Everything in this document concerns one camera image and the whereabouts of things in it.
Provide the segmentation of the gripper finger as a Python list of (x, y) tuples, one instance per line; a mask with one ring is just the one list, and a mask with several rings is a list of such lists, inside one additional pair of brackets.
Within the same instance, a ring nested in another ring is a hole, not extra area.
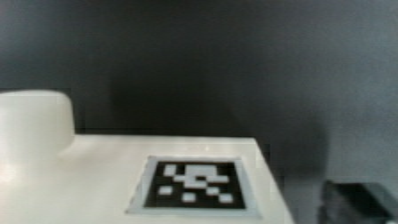
[(398, 224), (398, 199), (379, 183), (324, 183), (322, 224)]

